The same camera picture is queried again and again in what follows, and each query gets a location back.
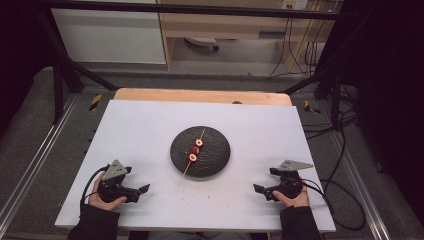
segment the black cable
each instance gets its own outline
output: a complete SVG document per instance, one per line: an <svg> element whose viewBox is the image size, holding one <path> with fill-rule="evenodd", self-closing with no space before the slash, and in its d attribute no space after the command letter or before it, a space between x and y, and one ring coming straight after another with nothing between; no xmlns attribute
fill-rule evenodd
<svg viewBox="0 0 424 240"><path fill-rule="evenodd" d="M342 117L340 119L340 122L343 122L343 118L344 118L345 114L348 113L348 112L349 111L344 112L342 114ZM330 177L328 178L328 182L327 182L327 184L324 187L324 193L327 192L328 184L329 184L329 182L331 182L331 179L334 177L334 174L336 173L337 169L339 168L339 165L342 162L342 159L343 159L343 156L344 156L344 152L345 152L345 149L346 149L346 137L345 137L345 134L344 134L343 127L344 126L341 124L341 126L340 126L340 134L342 135L342 142L343 142L342 143L342 151L340 153L339 159L337 160L336 166L334 166L333 171L331 172Z"/></svg>
<svg viewBox="0 0 424 240"><path fill-rule="evenodd" d="M277 66L275 66L274 70L272 71L271 74L269 74L269 76L267 77L267 79L273 78L273 77L271 77L272 74L275 72L275 70L277 70L278 66L280 66L281 60L283 59L284 45L286 43L286 32L287 32L288 25L289 25L289 19L287 18L286 28L284 29L284 36L283 36L283 49L281 50L280 60L278 60Z"/></svg>
<svg viewBox="0 0 424 240"><path fill-rule="evenodd" d="M99 192L92 192L92 193L88 194L87 196L84 197L84 201L85 201L85 199L87 199L88 197L90 197L91 195L94 195L96 193L99 193Z"/></svg>
<svg viewBox="0 0 424 240"><path fill-rule="evenodd" d="M333 216L334 215L334 207L333 207L333 205L331 204L331 202L328 200L328 198L327 198L327 196L325 196L325 194L321 191L321 189L318 187L318 188L316 188L316 187L314 187L314 186L311 186L311 185L309 185L309 184L307 184L307 183L304 183L304 182L302 182L302 184L304 185L304 186L306 186L306 187L308 187L308 188L310 188L310 189L312 189L312 190L314 190L314 191L316 191L317 193L319 193L321 196L322 196L322 198L324 199L324 201L325 201L325 203L327 204L327 206L328 206L328 209L330 210L330 214L331 214L331 216Z"/></svg>
<svg viewBox="0 0 424 240"><path fill-rule="evenodd" d="M94 177L96 177L97 176L97 174L99 174L99 172L102 172L102 171L106 171L108 168L109 168L109 164L106 166L106 167L102 167L102 168L100 168L99 170L97 170L91 177L90 177L90 180L88 180L88 183L87 183L87 185L85 185L85 188L84 188L84 191L83 191L83 193L82 193L82 197L81 197L81 200L80 200L80 211L82 211L82 208L83 208L83 206L84 206L84 202L85 202L85 199L87 198L85 195L87 194L87 189L88 189L88 187L90 186L90 184L91 184L91 182L93 181L93 179L94 179Z"/></svg>
<svg viewBox="0 0 424 240"><path fill-rule="evenodd" d="M362 222L361 222L361 225L359 225L358 227L349 227L349 226L346 226L345 224L342 224L341 222L339 222L337 219L335 219L333 217L334 222L336 224L338 224L340 227L343 227L343 228L348 229L348 230L351 230L351 231L359 231L359 230L363 229L365 227L365 224L367 222L367 219L366 219L365 209L362 206L362 204L359 202L359 200L352 193L350 193L346 188L344 188L343 186L341 186L337 182L334 182L334 181L331 181L331 180L328 180L328 179L321 179L321 182L326 182L327 185L329 183L332 183L332 184L338 186L340 189L342 189L347 195L349 195L355 201L355 203L359 206L359 209L361 210Z"/></svg>
<svg viewBox="0 0 424 240"><path fill-rule="evenodd" d="M299 70L300 70L303 74L305 74L306 76L308 76L308 74L307 74L306 72L304 72L304 71L302 70L302 68L300 67L299 62L297 62L297 59L296 59L296 57L294 56L294 54L293 54L293 52L292 52L292 50L291 50L291 46L290 46L291 40L290 40L290 38L291 38L291 30L292 30L292 28L293 28L293 18L289 18L289 19L290 19L289 46L288 46L288 47L289 47L289 52L290 52L290 55L292 56L292 58L293 58L294 62L296 63L297 67L299 68Z"/></svg>
<svg viewBox="0 0 424 240"><path fill-rule="evenodd" d="M357 120L357 116L356 115L350 116L346 121L340 122L340 126L342 126L342 127L348 126L348 125L356 122L356 120ZM320 129L320 130L309 130L309 129L305 129L304 132L305 133L317 133L316 135L309 136L309 137L306 138L307 140L310 140L310 139L313 139L315 137L321 136L321 135L323 135L325 133L331 132L332 130L335 130L336 128L337 128L337 126L330 126L328 128Z"/></svg>
<svg viewBox="0 0 424 240"><path fill-rule="evenodd" d="M279 77L279 76L284 76L284 75L294 75L294 74L305 74L304 72L295 72L295 73L281 73L281 74L277 74L277 75L274 75L274 76L272 76L272 77L269 77L268 79L271 79L271 78L275 78L275 77Z"/></svg>
<svg viewBox="0 0 424 240"><path fill-rule="evenodd" d="M348 126L348 125L350 125L352 122L354 122L354 121L356 121L356 119L357 119L357 116L356 115L352 115L352 116L349 116L349 117L347 117L346 119L345 119L345 121L344 122L342 122L342 123L340 123L340 124L342 124L343 126ZM320 131L322 131L322 130L327 130L327 129L334 129L334 126L332 126L332 124L331 123L320 123L320 124L309 124L309 125L302 125L303 127L323 127L323 126L329 126L328 128L325 128L325 129L320 129L320 130L310 130L310 129L304 129L303 131L305 132L305 133L313 133L313 132L320 132Z"/></svg>

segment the white table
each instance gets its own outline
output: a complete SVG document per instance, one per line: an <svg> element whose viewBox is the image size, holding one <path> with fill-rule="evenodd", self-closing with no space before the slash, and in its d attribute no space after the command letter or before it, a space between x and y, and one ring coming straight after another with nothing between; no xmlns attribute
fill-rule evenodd
<svg viewBox="0 0 424 240"><path fill-rule="evenodd" d="M172 164L170 146L175 136L193 126L223 133L231 157L219 174L207 179L185 177L178 187L182 174ZM114 159L133 168L125 187L151 184L138 203L119 207L119 226L149 231L280 231L283 203L266 201L253 184L278 184L269 168L285 159L313 164L295 107L112 100L56 226L72 228L78 223L79 200L89 177ZM315 168L299 174L320 185ZM308 192L318 229L335 231L322 197Z"/></svg>

